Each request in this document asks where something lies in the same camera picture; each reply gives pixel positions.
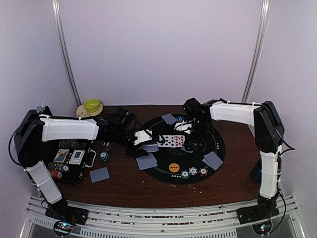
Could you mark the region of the green chip bottom mat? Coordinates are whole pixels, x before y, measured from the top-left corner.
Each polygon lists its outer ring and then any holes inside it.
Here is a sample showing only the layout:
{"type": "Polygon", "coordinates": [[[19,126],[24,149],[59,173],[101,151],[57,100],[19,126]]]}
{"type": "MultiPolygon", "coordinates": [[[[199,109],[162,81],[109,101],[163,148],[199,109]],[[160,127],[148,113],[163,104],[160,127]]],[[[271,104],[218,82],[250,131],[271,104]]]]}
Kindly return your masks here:
{"type": "Polygon", "coordinates": [[[189,174],[188,171],[182,171],[182,172],[180,173],[180,176],[181,176],[181,178],[183,178],[183,179],[188,179],[189,176],[190,176],[190,174],[189,174]]]}

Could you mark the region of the blue white chip bottom mat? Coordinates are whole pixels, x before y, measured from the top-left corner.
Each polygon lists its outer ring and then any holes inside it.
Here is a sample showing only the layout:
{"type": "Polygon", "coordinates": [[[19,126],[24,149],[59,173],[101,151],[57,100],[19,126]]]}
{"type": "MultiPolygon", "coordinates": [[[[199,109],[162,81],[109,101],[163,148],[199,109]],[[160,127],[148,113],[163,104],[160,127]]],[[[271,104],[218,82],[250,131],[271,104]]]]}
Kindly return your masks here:
{"type": "Polygon", "coordinates": [[[198,169],[196,167],[191,167],[188,172],[191,176],[195,176],[198,173],[198,169]]]}

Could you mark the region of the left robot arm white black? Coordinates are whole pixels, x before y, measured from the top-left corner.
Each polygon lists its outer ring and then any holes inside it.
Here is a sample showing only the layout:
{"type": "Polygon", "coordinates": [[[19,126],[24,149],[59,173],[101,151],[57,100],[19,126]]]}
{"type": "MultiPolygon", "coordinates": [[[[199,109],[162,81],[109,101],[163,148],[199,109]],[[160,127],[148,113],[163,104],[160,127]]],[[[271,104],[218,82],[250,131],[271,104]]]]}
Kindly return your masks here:
{"type": "Polygon", "coordinates": [[[71,209],[45,163],[57,153],[58,142],[73,139],[114,142],[124,146],[126,154],[133,158],[147,154],[139,148],[141,144],[164,141],[162,135],[145,129],[136,116],[123,107],[118,107],[112,114],[82,119],[28,111],[11,134],[8,153],[12,156],[11,148],[15,148],[17,159],[12,161],[26,171],[60,220],[67,220],[71,209]]]}

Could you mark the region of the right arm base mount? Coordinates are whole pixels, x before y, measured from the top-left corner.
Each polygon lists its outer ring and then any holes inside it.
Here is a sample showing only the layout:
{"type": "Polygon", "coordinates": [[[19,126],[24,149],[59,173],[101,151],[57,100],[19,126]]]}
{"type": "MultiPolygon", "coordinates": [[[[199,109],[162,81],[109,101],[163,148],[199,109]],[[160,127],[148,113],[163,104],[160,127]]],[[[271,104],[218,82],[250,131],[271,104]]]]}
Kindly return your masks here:
{"type": "Polygon", "coordinates": [[[273,204],[262,202],[254,206],[241,207],[237,209],[236,212],[240,224],[267,220],[271,216],[276,216],[280,214],[275,202],[273,204]]]}

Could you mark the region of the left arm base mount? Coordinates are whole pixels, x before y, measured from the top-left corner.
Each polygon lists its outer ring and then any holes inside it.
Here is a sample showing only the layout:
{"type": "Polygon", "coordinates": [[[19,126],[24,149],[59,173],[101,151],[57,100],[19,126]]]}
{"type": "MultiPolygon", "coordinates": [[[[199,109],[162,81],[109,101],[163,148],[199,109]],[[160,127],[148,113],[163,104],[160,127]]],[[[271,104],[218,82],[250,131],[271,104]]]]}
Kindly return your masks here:
{"type": "Polygon", "coordinates": [[[67,200],[62,197],[58,202],[48,204],[45,215],[69,224],[85,225],[88,213],[87,209],[69,206],[67,200]]]}

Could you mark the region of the orange big blind button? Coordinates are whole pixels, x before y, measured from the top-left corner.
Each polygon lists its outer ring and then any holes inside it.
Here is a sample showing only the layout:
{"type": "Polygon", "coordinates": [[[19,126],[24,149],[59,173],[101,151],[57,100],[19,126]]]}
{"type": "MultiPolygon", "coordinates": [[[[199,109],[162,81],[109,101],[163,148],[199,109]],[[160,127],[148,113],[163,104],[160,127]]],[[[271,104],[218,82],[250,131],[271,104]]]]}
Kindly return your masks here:
{"type": "Polygon", "coordinates": [[[172,163],[168,166],[168,169],[172,173],[176,173],[180,170],[180,166],[177,163],[172,163]]]}

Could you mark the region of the blue white 10 chip stack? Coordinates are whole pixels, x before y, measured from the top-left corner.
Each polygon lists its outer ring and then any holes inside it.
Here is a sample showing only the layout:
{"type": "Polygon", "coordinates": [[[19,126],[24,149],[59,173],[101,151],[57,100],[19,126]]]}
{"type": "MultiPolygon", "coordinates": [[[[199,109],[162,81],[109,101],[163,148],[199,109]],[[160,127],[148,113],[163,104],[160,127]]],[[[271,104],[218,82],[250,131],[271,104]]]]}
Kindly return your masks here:
{"type": "Polygon", "coordinates": [[[105,151],[110,151],[112,149],[112,146],[111,146],[110,142],[104,142],[103,146],[104,146],[104,150],[105,151]]]}

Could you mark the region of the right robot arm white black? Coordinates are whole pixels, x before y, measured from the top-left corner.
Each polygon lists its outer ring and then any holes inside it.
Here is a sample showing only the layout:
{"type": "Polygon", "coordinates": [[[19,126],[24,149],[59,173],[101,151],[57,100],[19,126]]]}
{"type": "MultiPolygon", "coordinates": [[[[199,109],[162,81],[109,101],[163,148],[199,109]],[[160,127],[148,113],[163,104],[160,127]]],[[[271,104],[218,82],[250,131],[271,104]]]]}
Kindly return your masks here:
{"type": "Polygon", "coordinates": [[[286,144],[285,128],[274,103],[237,103],[218,99],[201,104],[191,98],[182,108],[193,120],[190,132],[194,135],[204,133],[213,120],[237,122],[254,128],[262,166],[261,186],[254,215],[264,219],[273,211],[279,196],[281,157],[285,153],[282,146],[286,144]]]}

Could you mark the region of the orange chip bottom mat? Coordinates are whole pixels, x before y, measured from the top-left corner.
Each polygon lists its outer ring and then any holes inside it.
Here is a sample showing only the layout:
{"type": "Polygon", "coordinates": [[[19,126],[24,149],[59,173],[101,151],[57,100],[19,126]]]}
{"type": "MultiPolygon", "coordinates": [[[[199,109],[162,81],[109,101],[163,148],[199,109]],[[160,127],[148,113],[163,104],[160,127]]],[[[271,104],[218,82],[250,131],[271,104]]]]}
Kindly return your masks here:
{"type": "Polygon", "coordinates": [[[200,168],[199,174],[201,177],[205,177],[208,174],[208,170],[205,168],[200,168]]]}

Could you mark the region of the green blue 50 chip stack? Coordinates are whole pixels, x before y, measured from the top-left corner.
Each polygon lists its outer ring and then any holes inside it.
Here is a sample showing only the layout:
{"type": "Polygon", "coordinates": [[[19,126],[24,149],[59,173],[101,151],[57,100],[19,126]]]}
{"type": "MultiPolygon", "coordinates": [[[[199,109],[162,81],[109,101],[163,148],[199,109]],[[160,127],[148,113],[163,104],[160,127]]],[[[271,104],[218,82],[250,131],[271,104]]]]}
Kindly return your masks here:
{"type": "Polygon", "coordinates": [[[103,161],[103,162],[106,162],[109,160],[109,154],[108,152],[102,152],[100,153],[100,159],[103,161]]]}

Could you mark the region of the blue backed card deck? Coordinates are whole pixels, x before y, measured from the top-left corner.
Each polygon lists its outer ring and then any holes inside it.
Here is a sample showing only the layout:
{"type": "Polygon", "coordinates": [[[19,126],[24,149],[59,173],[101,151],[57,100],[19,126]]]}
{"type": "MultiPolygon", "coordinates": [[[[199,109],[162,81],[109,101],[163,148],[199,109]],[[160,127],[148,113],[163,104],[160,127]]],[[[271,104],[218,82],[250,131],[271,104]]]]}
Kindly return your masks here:
{"type": "Polygon", "coordinates": [[[148,153],[154,153],[159,150],[159,147],[157,144],[143,144],[140,149],[144,149],[148,153]]]}

